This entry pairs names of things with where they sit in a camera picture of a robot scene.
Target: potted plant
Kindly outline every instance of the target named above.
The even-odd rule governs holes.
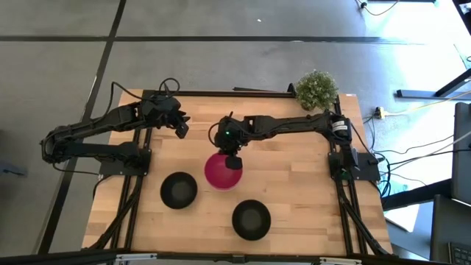
[[[306,74],[296,84],[296,99],[304,110],[315,107],[328,109],[337,98],[335,80],[327,72],[316,71]]]

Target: black bowl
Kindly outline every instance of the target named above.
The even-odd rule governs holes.
[[[234,209],[233,227],[243,239],[254,241],[263,238],[270,230],[271,224],[270,212],[257,200],[245,200]]]
[[[172,209],[182,209],[190,205],[197,193],[196,180],[185,172],[170,174],[160,187],[162,202]]]

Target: wooden tabletop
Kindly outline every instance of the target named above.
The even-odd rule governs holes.
[[[140,90],[132,92],[142,94]],[[294,99],[201,96],[177,96],[177,99],[182,104],[181,110],[191,117],[190,129],[185,139],[177,138],[170,129],[152,131],[152,161],[141,192],[133,250],[345,255],[339,203],[327,163],[329,143],[320,134],[293,133],[251,141],[239,152],[244,173],[231,191],[217,191],[205,179],[205,162],[217,152],[208,140],[210,125],[230,111],[235,119],[248,115],[305,116],[307,112]],[[119,104],[134,101],[123,93]],[[342,114],[351,119],[365,141],[356,96],[341,94],[340,105]],[[133,132],[113,132],[110,144],[131,141],[132,135]],[[353,146],[365,152],[356,135]],[[188,172],[198,184],[195,201],[182,210],[168,208],[160,199],[160,186],[173,172]],[[112,177],[98,187],[83,247],[92,245],[115,217],[123,179]],[[383,248],[391,252],[378,191],[371,183],[355,183],[364,223]],[[270,231],[258,241],[243,240],[231,225],[233,209],[246,199],[261,201],[272,216]],[[124,244],[126,228],[127,220],[124,220],[119,246]],[[351,220],[350,229],[354,250],[358,252]]]

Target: magenta ball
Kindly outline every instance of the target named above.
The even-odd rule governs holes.
[[[206,180],[220,191],[228,191],[237,185],[242,177],[242,169],[234,170],[226,167],[227,155],[214,154],[206,161]]]

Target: gray floor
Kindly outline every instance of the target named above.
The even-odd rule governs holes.
[[[369,6],[380,11],[389,4]],[[118,1],[111,0],[3,0],[0,35],[107,35],[117,6]],[[329,71],[341,92],[358,94],[364,116],[377,106],[400,112],[425,101],[396,99],[396,90],[436,90],[464,71],[453,46],[465,35],[464,28],[453,8],[448,1],[435,5],[399,3],[390,13],[372,17],[362,15],[353,0],[341,4],[329,0],[128,1],[118,35],[373,36],[426,45],[115,43],[93,115],[104,112],[111,81],[150,89],[166,77],[176,77],[184,90],[241,86],[284,91],[287,84],[313,69]],[[79,120],[104,46],[0,42],[0,159],[29,170],[27,178],[0,176],[0,256],[36,250],[60,176],[40,159],[38,143],[55,126]],[[115,95],[115,105],[119,96]],[[451,135],[452,124],[451,102],[408,116],[388,117],[376,123],[375,146],[405,149],[435,141]],[[106,140],[107,136],[101,135],[89,141]],[[97,163],[80,161],[77,169],[97,170]],[[418,161],[402,169],[397,172],[432,183],[450,177],[450,156]],[[75,175],[52,251],[80,248],[95,182],[93,176]],[[416,247],[408,244],[401,230],[391,227],[390,233],[400,247]],[[428,256],[423,249],[412,251]]]

